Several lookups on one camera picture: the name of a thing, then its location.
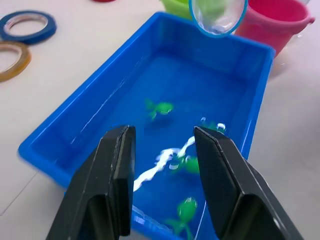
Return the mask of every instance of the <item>water splash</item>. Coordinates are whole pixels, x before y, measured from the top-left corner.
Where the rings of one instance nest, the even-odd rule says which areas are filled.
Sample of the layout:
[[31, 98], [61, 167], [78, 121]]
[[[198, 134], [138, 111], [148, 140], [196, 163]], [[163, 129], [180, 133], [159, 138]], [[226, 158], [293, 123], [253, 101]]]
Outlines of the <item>water splash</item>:
[[226, 130], [226, 125], [224, 125], [223, 123], [218, 123], [216, 125], [217, 130], [219, 131], [220, 129], [222, 129], [223, 131]]
[[179, 167], [179, 164], [177, 164], [177, 165], [172, 165], [172, 164], [170, 164], [170, 165], [169, 165], [169, 169], [170, 169], [170, 170], [177, 170], [178, 167]]
[[133, 182], [133, 192], [137, 191], [143, 182], [150, 181], [154, 178], [157, 172], [161, 172], [166, 166], [167, 162], [172, 160], [174, 154], [178, 157], [182, 157], [186, 154], [186, 150], [189, 146], [195, 143], [195, 137], [192, 136], [188, 139], [182, 148], [168, 148], [161, 151], [161, 154], [156, 157], [155, 167], [143, 172]]

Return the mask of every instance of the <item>table surface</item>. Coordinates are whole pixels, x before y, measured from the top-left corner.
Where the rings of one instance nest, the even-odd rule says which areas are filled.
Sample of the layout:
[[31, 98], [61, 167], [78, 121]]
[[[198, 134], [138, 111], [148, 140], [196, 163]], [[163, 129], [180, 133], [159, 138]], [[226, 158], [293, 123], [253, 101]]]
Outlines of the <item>table surface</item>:
[[[305, 239], [320, 223], [320, 2], [318, 17], [275, 59], [249, 161], [266, 178]], [[159, 0], [0, 0], [0, 15], [39, 10], [56, 34], [30, 47], [32, 61], [0, 84], [0, 238], [43, 240], [64, 189], [17, 154], [20, 143], [153, 13]]]

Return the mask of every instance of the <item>red object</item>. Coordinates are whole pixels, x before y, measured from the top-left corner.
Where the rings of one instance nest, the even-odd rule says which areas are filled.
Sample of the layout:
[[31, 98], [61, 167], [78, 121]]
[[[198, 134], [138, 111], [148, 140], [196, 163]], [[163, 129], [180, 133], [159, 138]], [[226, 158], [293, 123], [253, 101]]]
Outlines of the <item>red object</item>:
[[101, 2], [101, 3], [107, 3], [107, 2], [112, 2], [112, 1], [115, 1], [115, 0], [93, 0], [95, 2]]
[[250, 0], [235, 34], [272, 46], [277, 56], [293, 35], [314, 21], [298, 0]]

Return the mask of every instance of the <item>blue plastic tub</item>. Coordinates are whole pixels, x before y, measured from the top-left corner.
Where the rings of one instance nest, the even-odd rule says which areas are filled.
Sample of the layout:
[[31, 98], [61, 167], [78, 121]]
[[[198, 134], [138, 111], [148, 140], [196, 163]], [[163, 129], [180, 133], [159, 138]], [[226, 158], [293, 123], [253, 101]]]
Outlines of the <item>blue plastic tub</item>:
[[[136, 127], [136, 178], [155, 166], [162, 150], [181, 148], [193, 126], [224, 123], [225, 134], [247, 158], [275, 52], [237, 36], [210, 38], [191, 21], [153, 15], [19, 147], [20, 155], [67, 187], [75, 170], [117, 124]], [[145, 100], [172, 103], [151, 120]], [[186, 154], [196, 156], [194, 145]], [[197, 201], [188, 222], [192, 238], [214, 236], [199, 175], [166, 165], [133, 195], [133, 227], [152, 239], [174, 235], [167, 219]]]

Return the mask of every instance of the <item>blue rim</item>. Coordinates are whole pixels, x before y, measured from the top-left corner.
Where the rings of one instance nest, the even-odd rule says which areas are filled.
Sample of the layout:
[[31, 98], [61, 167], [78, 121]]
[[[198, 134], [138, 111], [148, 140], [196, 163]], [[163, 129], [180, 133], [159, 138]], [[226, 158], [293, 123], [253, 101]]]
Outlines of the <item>blue rim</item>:
[[219, 38], [224, 38], [228, 35], [230, 35], [234, 30], [236, 30], [240, 23], [242, 22], [242, 20], [244, 19], [245, 17], [245, 14], [246, 14], [246, 11], [247, 11], [247, 7], [248, 7], [248, 0], [244, 0], [244, 6], [243, 6], [243, 11], [241, 13], [241, 16], [238, 20], [238, 22], [233, 26], [233, 28], [231, 28], [229, 31], [225, 32], [225, 33], [221, 33], [221, 34], [212, 34], [212, 33], [209, 33], [207, 31], [205, 31], [203, 28], [201, 28], [199, 26], [199, 24], [197, 23], [196, 21], [196, 18], [195, 18], [195, 15], [194, 15], [194, 11], [192, 9], [192, 0], [189, 0], [189, 11], [190, 11], [190, 14], [192, 16], [192, 21], [194, 22], [194, 24], [196, 25], [196, 27], [205, 35], [207, 35], [208, 37], [211, 37], [211, 38], [215, 38], [215, 39], [219, 39]]

